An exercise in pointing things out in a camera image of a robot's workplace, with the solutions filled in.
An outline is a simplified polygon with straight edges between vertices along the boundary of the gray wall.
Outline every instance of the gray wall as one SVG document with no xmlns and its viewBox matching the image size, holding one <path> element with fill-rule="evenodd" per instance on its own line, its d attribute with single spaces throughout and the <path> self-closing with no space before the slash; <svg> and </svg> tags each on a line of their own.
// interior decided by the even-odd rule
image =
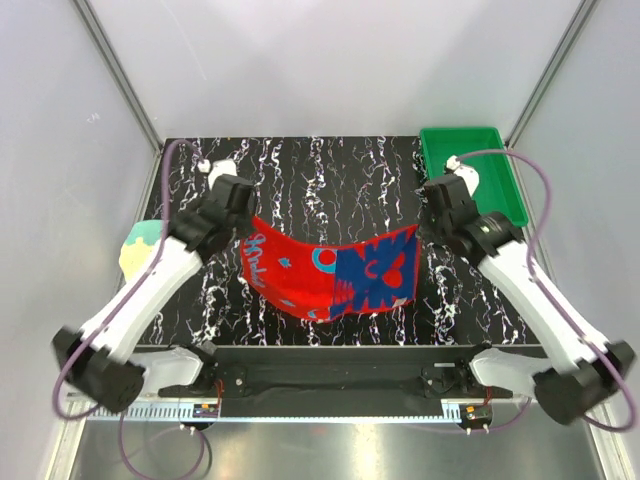
<svg viewBox="0 0 640 480">
<path fill-rule="evenodd" d="M 0 477 L 35 479 L 49 342 L 113 294 L 153 154 L 71 2 L 0 2 L 0 65 Z"/>
<path fill-rule="evenodd" d="M 160 135 L 243 137 L 508 131 L 580 1 L 91 3 Z"/>
<path fill-rule="evenodd" d="M 558 284 L 610 339 L 640 353 L 640 3 L 603 1 L 515 149 L 555 186 L 544 235 Z M 540 212 L 542 187 L 526 188 Z M 640 364 L 629 382 L 640 399 Z M 626 419 L 617 398 L 616 412 Z M 640 472 L 640 430 L 625 435 Z"/>
</svg>

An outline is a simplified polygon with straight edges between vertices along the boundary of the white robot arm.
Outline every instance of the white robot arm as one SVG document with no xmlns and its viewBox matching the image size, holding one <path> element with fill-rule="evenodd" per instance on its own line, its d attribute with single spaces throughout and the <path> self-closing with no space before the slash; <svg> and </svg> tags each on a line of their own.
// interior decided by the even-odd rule
<svg viewBox="0 0 640 480">
<path fill-rule="evenodd" d="M 209 388 L 213 383 L 206 377 L 209 374 L 203 372 L 207 362 L 212 361 L 212 351 L 191 346 L 144 354 L 133 351 L 140 336 L 172 295 L 212 255 L 227 248 L 234 238 L 244 238 L 252 231 L 253 185 L 225 173 L 225 168 L 217 170 L 210 193 L 171 219 L 162 256 L 153 271 L 93 339 L 66 378 L 67 383 L 112 412 L 121 412 L 139 395 L 157 393 L 164 387 L 184 385 L 197 390 L 199 383 Z M 77 332 L 68 328 L 58 331 L 52 344 L 61 367 L 82 342 L 101 327 L 125 295 L 131 294 L 156 253 L 154 250 L 137 275 Z"/>
<path fill-rule="evenodd" d="M 501 213 L 480 215 L 471 195 L 477 172 L 455 157 L 448 174 L 425 184 L 425 194 L 443 243 L 469 260 L 496 285 L 536 335 L 547 358 L 530 358 L 481 346 L 467 359 L 472 381 L 536 398 L 554 420 L 569 424 L 617 391 L 600 360 L 534 283 L 522 232 Z M 635 360 L 626 342 L 609 343 L 560 293 L 534 262 L 538 281 L 567 311 L 590 343 L 624 376 Z"/>
</svg>

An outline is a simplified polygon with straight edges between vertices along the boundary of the black table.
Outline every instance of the black table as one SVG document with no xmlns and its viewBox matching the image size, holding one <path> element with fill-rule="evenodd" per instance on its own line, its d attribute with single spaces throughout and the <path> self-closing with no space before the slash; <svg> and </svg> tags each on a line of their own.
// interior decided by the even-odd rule
<svg viewBox="0 0 640 480">
<path fill-rule="evenodd" d="M 200 138 L 211 161 L 233 158 L 255 182 L 258 215 L 296 240 L 343 245 L 419 223 L 416 301 L 386 314 L 301 321 L 269 304 L 242 278 L 238 245 L 216 256 L 167 303 L 142 344 L 429 345 L 537 343 L 513 307 L 464 260 L 434 244 L 421 196 L 417 137 Z M 191 151 L 173 159 L 172 211 L 208 188 Z M 159 176 L 146 218 L 160 216 Z"/>
</svg>

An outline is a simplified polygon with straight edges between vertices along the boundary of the green tray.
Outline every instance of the green tray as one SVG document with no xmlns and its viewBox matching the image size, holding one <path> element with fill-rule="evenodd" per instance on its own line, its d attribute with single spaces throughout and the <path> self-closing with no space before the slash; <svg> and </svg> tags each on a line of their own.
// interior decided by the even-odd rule
<svg viewBox="0 0 640 480">
<path fill-rule="evenodd" d="M 422 151 L 429 178 L 444 175 L 451 155 L 487 148 L 504 150 L 498 130 L 492 127 L 425 128 L 420 132 Z M 517 227 L 529 222 L 513 171 L 505 155 L 470 158 L 468 164 L 480 176 L 480 185 L 473 194 L 480 213 L 502 212 Z"/>
</svg>

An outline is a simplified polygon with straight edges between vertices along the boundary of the red and blue towel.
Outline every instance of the red and blue towel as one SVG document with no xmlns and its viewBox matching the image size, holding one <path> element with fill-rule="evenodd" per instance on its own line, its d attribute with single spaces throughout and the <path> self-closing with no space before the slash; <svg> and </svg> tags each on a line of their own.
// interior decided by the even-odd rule
<svg viewBox="0 0 640 480">
<path fill-rule="evenodd" d="M 326 322 L 346 313 L 385 312 L 415 298 L 417 225 L 346 246 L 301 243 L 255 217 L 241 245 L 244 277 L 279 309 Z"/>
</svg>

